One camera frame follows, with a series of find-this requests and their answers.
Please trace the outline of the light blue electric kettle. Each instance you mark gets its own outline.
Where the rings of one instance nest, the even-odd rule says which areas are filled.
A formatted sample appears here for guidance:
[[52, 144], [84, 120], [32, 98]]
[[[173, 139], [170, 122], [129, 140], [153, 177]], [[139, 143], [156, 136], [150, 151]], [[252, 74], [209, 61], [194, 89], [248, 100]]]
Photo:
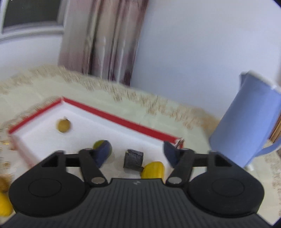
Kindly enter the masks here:
[[213, 151], [240, 167], [280, 148], [280, 140], [264, 147], [280, 116], [280, 86], [259, 74], [242, 72], [241, 86], [209, 138]]

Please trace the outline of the small yellow fruit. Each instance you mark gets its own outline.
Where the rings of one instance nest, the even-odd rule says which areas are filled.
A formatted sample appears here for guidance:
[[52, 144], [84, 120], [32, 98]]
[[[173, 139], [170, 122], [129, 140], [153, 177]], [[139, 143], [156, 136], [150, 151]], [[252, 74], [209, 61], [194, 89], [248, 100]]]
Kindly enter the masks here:
[[0, 216], [8, 217], [13, 213], [13, 206], [7, 194], [0, 192]]

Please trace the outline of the cream embroidered tablecloth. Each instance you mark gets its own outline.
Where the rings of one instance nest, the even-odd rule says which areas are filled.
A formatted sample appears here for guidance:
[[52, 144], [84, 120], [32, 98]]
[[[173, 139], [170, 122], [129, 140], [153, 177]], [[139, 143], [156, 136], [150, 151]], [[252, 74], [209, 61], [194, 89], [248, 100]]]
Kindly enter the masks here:
[[[131, 170], [140, 176], [104, 175], [108, 185], [89, 186], [79, 151], [57, 150], [29, 167], [8, 131], [63, 97], [178, 137], [170, 143], [195, 152], [189, 181], [167, 186], [172, 167], [164, 179], [142, 179]], [[209, 147], [204, 132], [214, 120], [202, 110], [63, 67], [40, 66], [1, 82], [1, 116], [9, 119], [1, 126], [2, 156], [16, 170], [9, 190], [15, 213], [3, 227], [270, 227], [258, 214], [264, 187]]]

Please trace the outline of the brown longan fruit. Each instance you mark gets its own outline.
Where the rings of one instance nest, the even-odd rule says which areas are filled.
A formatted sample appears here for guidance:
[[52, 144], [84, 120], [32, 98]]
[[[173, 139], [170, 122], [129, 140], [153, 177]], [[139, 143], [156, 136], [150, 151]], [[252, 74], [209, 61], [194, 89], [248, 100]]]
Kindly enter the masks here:
[[67, 118], [59, 119], [57, 122], [57, 130], [61, 133], [66, 133], [71, 129], [71, 122]]
[[1, 192], [8, 192], [12, 183], [11, 175], [0, 175], [0, 190]]

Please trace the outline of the green round fruit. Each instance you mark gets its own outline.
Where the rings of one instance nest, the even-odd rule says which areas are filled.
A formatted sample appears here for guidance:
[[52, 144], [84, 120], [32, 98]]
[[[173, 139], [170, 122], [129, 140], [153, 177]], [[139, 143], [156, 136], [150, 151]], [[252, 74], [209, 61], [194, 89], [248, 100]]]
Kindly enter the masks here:
[[94, 143], [94, 145], [93, 145], [93, 149], [98, 149], [103, 144], [103, 142], [106, 142], [109, 145], [108, 157], [110, 157], [111, 154], [112, 154], [112, 144], [109, 141], [107, 141], [107, 140], [98, 140], [98, 141], [96, 141]]

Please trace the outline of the white framed window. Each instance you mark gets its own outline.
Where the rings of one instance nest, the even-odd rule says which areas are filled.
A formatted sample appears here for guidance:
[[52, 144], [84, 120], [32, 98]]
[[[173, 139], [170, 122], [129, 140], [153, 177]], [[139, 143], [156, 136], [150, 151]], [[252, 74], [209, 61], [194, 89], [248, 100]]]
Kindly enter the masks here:
[[1, 1], [1, 42], [64, 33], [68, 1]]

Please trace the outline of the red shallow tray box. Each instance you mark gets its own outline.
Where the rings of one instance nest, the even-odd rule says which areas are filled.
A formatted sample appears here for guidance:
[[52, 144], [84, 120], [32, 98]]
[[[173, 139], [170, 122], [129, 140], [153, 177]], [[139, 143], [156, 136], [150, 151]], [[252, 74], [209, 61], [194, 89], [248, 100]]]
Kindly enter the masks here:
[[[71, 129], [66, 133], [57, 130], [57, 122], [62, 118], [71, 122]], [[28, 114], [8, 133], [29, 167], [54, 151], [77, 153], [81, 149], [91, 149], [98, 140], [107, 140], [112, 144], [112, 154], [101, 168], [107, 179], [140, 176], [123, 168], [128, 149], [144, 153], [143, 165], [162, 162], [168, 176], [172, 167], [165, 158], [163, 143], [176, 143], [179, 139], [65, 97]]]

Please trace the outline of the yellow ridged fruit piece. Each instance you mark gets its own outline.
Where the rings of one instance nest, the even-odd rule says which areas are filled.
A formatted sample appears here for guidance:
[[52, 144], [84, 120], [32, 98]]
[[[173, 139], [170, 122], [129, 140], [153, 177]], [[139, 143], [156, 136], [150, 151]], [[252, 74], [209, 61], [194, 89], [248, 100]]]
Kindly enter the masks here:
[[142, 173], [142, 179], [164, 179], [165, 166], [162, 162], [150, 162], [147, 164]]

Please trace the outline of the pink floral curtain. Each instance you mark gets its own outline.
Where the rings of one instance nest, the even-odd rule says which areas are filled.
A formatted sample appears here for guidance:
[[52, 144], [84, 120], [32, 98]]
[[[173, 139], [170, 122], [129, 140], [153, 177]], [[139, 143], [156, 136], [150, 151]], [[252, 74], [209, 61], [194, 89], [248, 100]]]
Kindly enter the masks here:
[[148, 1], [69, 1], [59, 65], [130, 85]]

